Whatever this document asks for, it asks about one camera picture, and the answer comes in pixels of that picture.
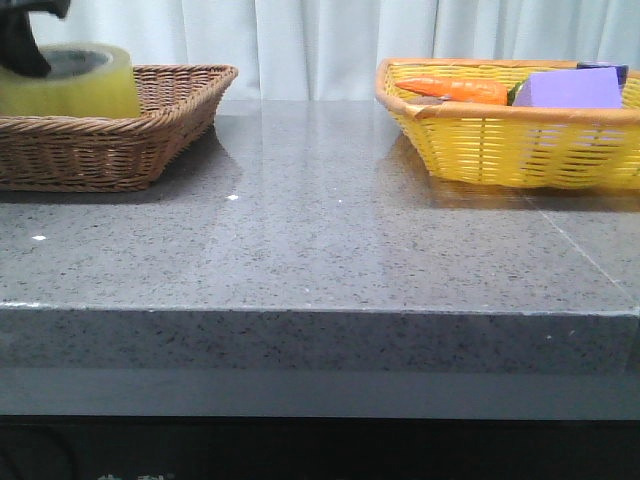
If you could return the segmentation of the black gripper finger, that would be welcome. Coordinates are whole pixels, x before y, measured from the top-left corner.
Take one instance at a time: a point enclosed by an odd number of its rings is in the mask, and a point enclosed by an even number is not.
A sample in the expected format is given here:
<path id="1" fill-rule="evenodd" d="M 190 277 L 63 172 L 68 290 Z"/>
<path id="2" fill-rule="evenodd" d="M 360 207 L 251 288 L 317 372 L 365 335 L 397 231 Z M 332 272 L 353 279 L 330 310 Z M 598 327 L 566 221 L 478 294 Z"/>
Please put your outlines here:
<path id="1" fill-rule="evenodd" d="M 44 12 L 64 19 L 70 4 L 70 0 L 2 0 L 1 66 L 30 78 L 46 77 L 51 66 L 37 46 L 29 15 Z"/>

